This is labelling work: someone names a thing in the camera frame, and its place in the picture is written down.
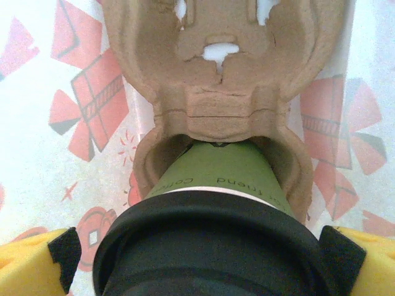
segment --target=cardboard egg carton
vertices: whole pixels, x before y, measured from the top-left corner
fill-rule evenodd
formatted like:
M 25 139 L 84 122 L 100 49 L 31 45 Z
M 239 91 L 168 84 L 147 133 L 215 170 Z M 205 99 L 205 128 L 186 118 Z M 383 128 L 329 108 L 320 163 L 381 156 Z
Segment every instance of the cardboard egg carton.
M 143 196 L 192 141 L 251 139 L 265 154 L 297 219 L 311 203 L 313 171 L 287 128 L 288 102 L 330 57 L 344 0 L 282 0 L 264 26 L 256 0 L 106 0 L 110 46 L 126 80 L 154 106 L 156 127 L 140 142 L 134 170 Z M 234 43 L 222 72 L 204 48 Z

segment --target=green cylinder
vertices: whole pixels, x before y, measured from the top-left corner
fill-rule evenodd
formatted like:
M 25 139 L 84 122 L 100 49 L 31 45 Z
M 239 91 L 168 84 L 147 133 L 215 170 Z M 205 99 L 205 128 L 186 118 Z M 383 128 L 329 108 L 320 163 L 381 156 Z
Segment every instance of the green cylinder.
M 270 205 L 294 218 L 272 168 L 251 141 L 194 141 L 167 169 L 147 198 L 187 190 L 240 195 Z

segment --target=white strip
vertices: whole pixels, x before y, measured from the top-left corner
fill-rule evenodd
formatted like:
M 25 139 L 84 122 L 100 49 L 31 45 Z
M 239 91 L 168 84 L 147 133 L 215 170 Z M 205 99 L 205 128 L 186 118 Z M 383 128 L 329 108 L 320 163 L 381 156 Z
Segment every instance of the white strip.
M 258 0 L 257 20 L 260 26 L 264 26 L 266 24 L 266 20 L 269 18 L 271 9 L 278 3 L 280 3 L 280 0 Z
M 179 192 L 179 191 L 211 191 L 211 192 L 219 192 L 219 193 L 227 193 L 227 194 L 233 194 L 233 195 L 238 195 L 241 197 L 245 197 L 246 199 L 252 199 L 255 200 L 256 202 L 260 202 L 262 204 L 268 205 L 272 208 L 275 208 L 276 210 L 278 210 L 274 205 L 271 205 L 270 203 L 259 199 L 253 195 L 244 193 L 244 192 L 240 192 L 237 190 L 232 190 L 232 189 L 227 189 L 227 188 L 222 188 L 222 187 L 210 187 L 210 186 L 195 186 L 195 187 L 186 187 L 186 188 L 180 188 L 180 189 L 175 189 L 172 191 L 168 191 L 165 193 L 171 193 L 171 192 Z
M 233 43 L 214 43 L 207 45 L 203 51 L 203 59 L 214 60 L 217 63 L 217 70 L 222 73 L 222 64 L 228 54 L 236 54 L 240 47 Z

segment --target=red snowflake print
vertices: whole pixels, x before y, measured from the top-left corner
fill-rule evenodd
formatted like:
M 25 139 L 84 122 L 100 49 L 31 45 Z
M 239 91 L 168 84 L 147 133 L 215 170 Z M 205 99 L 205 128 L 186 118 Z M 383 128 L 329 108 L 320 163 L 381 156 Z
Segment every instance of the red snowflake print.
M 387 161 L 383 140 L 360 130 L 381 121 L 373 91 L 360 78 L 342 76 L 314 81 L 301 94 L 305 144 L 319 160 L 314 181 L 333 220 L 347 213 L 359 197 L 338 168 L 352 170 L 351 149 L 365 175 Z
M 394 236 L 395 237 L 395 223 L 389 222 L 382 217 L 364 211 L 364 231 L 377 236 Z
M 135 156 L 135 150 L 137 149 L 137 146 L 133 143 L 134 140 L 135 136 L 130 136 L 127 130 L 125 133 L 125 138 L 120 138 L 122 151 L 118 152 L 118 154 L 123 157 L 123 166 L 125 166 L 128 161 L 131 163 L 134 161 L 133 157 Z
M 0 81 L 38 55 L 40 51 L 36 46 L 31 46 L 33 42 L 28 30 L 14 18 L 6 48 L 0 56 Z
M 75 186 L 77 186 L 78 182 L 75 182 L 70 188 L 65 188 L 65 195 L 63 196 L 63 200 L 65 199 L 70 199 L 73 200 L 72 198 L 72 191 L 74 190 Z

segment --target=wrapping paper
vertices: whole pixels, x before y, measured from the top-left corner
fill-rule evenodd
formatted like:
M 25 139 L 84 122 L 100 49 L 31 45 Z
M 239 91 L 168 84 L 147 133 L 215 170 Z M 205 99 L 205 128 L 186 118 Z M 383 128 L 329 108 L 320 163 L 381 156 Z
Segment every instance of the wrapping paper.
M 97 247 L 141 200 L 133 158 L 152 107 L 121 74 L 100 0 L 14 0 L 0 14 L 0 244 L 76 226 L 69 295 L 94 295 Z M 332 59 L 291 101 L 317 236 L 334 224 L 395 237 L 394 28 L 394 1 L 349 1 Z

